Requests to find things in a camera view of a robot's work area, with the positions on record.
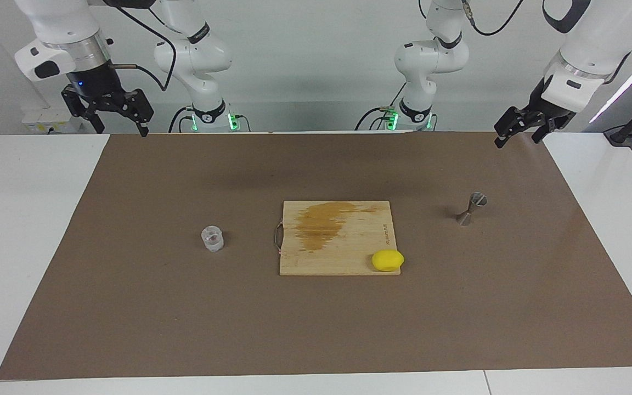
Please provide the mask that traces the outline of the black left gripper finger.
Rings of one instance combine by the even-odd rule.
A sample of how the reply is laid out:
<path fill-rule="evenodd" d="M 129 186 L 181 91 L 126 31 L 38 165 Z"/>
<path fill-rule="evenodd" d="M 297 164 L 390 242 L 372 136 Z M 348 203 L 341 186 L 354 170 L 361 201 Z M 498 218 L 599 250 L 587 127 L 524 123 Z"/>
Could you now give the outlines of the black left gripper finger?
<path fill-rule="evenodd" d="M 555 121 L 555 118 L 544 118 L 544 120 L 539 123 L 539 127 L 535 130 L 531 137 L 535 144 L 541 143 L 549 133 L 557 130 Z"/>
<path fill-rule="evenodd" d="M 509 107 L 494 124 L 497 134 L 494 144 L 501 149 L 509 138 L 517 133 L 525 132 L 528 128 L 528 112 L 525 109 Z"/>

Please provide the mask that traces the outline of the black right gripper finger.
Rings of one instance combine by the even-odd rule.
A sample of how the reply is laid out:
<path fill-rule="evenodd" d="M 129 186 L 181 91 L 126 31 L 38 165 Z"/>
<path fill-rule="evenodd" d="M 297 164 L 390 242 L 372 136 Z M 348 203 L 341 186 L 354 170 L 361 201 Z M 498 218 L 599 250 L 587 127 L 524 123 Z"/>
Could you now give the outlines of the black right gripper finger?
<path fill-rule="evenodd" d="M 96 133 L 104 132 L 105 125 L 97 115 L 95 105 L 88 107 L 83 105 L 80 95 L 78 95 L 73 87 L 63 88 L 61 95 L 67 105 L 67 109 L 73 117 L 80 117 L 89 122 Z"/>
<path fill-rule="evenodd" d="M 136 88 L 123 93 L 121 115 L 134 123 L 141 137 L 147 137 L 150 132 L 148 123 L 154 114 L 155 110 L 142 89 Z"/>

